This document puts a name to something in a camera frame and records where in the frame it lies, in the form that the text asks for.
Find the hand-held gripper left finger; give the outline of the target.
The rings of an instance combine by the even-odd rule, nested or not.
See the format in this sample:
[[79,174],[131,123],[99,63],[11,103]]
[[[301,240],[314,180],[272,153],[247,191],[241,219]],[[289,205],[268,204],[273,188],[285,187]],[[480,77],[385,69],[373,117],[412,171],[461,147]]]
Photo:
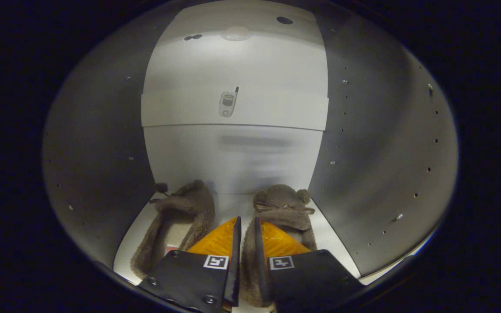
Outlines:
[[189,251],[170,251],[139,287],[193,313],[230,313],[239,307],[242,221],[236,216]]

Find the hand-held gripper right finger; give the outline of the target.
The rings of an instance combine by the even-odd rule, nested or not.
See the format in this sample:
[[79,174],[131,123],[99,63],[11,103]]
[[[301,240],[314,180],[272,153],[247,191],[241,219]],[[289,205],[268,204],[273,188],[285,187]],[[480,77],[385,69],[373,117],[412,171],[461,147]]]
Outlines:
[[310,251],[276,226],[254,219],[260,305],[275,313],[334,312],[364,285],[328,250]]

